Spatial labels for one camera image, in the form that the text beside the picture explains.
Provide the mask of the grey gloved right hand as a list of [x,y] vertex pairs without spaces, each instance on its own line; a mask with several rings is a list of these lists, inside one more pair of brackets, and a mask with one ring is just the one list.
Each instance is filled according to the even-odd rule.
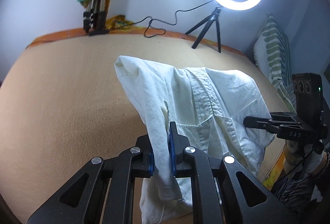
[[316,175],[327,166],[327,153],[325,151],[320,155],[315,153],[311,144],[305,145],[300,150],[298,142],[286,140],[284,156],[283,170],[285,174],[291,170],[297,172],[305,169],[305,173]]

